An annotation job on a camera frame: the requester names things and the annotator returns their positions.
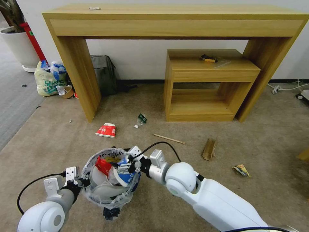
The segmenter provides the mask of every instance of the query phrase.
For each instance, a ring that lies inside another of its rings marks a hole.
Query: white flower pot
[[[22,64],[26,72],[34,72],[40,61],[27,34],[8,33],[14,31],[14,27],[7,27],[0,30],[0,35],[14,54],[15,58]]]

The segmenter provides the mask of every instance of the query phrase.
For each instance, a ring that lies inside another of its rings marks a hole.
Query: green bottle label
[[[140,120],[142,120],[144,123],[147,122],[147,118],[146,118],[144,115],[142,115],[142,114],[139,114],[138,118],[139,118]]]

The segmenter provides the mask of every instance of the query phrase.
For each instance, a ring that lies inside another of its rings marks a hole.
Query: floor
[[[289,224],[299,231],[309,231],[309,165],[296,158],[308,147],[309,104],[296,99],[295,93],[272,95],[267,87],[244,123],[168,123],[162,84],[139,85],[129,93],[104,98],[90,124],[77,99],[48,97],[0,152],[2,231],[16,230],[21,217],[16,199],[31,180],[74,165],[82,168],[91,155],[103,148],[146,148],[161,141],[153,133],[185,141],[186,145],[171,142],[182,161],[249,201],[270,225]],[[147,116],[147,124],[135,129],[141,112]],[[116,138],[95,135],[106,122],[116,124]],[[211,162],[201,158],[208,138],[218,138],[216,157]],[[163,150],[168,162],[177,162],[168,146],[156,148]],[[241,163],[252,178],[242,177],[232,169]],[[45,197],[40,181],[25,191],[21,206],[26,210]],[[105,221],[96,205],[79,196],[62,230],[66,231],[217,230],[164,186],[142,175],[132,201],[116,221]]]
[[[0,28],[7,27],[0,14]],[[41,104],[33,73],[25,72],[0,38],[0,151]]]

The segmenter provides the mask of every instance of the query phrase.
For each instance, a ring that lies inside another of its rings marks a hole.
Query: gray backpack
[[[117,80],[116,67],[109,56],[92,55],[91,60],[102,96],[108,96],[118,92],[128,92],[131,88],[137,87],[136,85],[126,86]]]

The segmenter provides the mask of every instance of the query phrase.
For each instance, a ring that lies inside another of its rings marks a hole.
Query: white wall
[[[48,62],[60,59],[42,16],[43,11],[69,3],[140,4],[272,4],[309,12],[308,0],[17,0]],[[307,24],[281,63],[273,79],[309,79],[309,25]],[[243,52],[247,41],[213,40],[88,40],[90,54],[109,55],[121,79],[164,79],[167,48],[235,48]]]

